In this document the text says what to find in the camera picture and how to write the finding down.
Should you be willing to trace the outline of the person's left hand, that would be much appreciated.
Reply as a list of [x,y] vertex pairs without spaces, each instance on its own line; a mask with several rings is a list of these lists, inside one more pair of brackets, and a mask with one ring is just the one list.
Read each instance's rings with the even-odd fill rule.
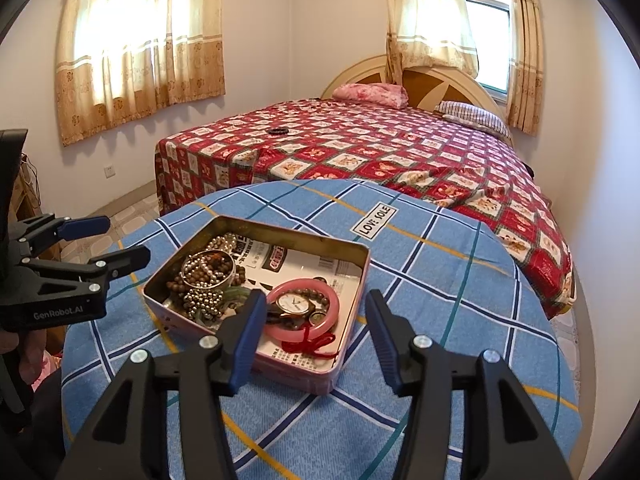
[[26,336],[0,330],[0,353],[5,354],[20,349],[21,378],[27,385],[32,385],[42,371],[43,353],[46,350],[47,331],[35,330]]

